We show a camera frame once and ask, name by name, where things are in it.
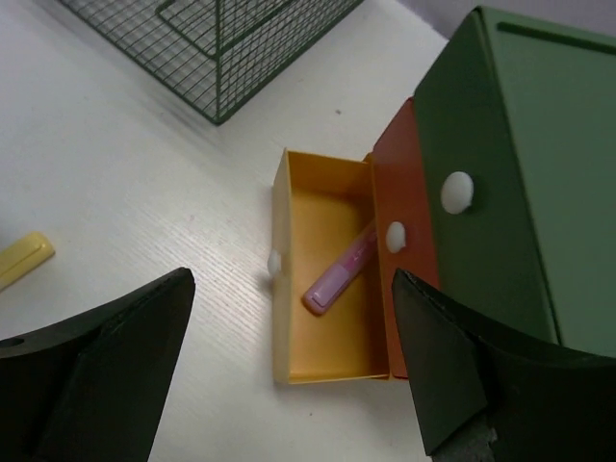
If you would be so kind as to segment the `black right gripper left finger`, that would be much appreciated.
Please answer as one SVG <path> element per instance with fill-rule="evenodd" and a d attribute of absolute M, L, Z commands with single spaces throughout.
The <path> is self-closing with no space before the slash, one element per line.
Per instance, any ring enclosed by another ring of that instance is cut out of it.
<path fill-rule="evenodd" d="M 192 272 L 179 268 L 2 340 L 2 460 L 147 460 L 194 293 Z"/>

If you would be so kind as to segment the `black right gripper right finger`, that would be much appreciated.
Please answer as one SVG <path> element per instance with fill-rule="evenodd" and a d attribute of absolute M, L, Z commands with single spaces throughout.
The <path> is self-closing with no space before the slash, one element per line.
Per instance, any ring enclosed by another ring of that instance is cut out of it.
<path fill-rule="evenodd" d="M 615 362 L 535 339 L 398 269 L 408 381 L 434 461 L 611 461 Z"/>

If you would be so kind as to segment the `purple chunky highlighter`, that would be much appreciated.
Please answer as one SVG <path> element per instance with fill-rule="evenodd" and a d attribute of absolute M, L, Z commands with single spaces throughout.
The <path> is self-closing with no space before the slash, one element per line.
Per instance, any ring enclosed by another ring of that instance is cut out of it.
<path fill-rule="evenodd" d="M 306 309 L 315 316 L 324 315 L 371 261 L 376 251 L 376 225 L 371 221 L 346 251 L 304 292 L 301 300 Z"/>

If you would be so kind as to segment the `red drawer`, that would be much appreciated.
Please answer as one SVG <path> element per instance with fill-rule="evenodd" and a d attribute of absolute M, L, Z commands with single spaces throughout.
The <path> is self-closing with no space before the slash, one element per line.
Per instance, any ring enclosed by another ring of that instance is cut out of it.
<path fill-rule="evenodd" d="M 413 99 L 403 103 L 375 143 L 370 164 L 388 365 L 391 378 L 405 379 L 392 292 L 395 272 L 408 270 L 439 285 Z"/>

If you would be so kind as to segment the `yellow bottom drawer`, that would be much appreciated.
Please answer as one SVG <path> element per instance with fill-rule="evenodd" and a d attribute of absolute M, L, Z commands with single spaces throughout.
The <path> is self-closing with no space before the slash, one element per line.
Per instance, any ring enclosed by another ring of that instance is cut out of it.
<path fill-rule="evenodd" d="M 365 161 L 283 152 L 272 187 L 272 375 L 281 384 L 388 380 L 377 257 L 317 315 L 304 294 L 375 217 Z"/>

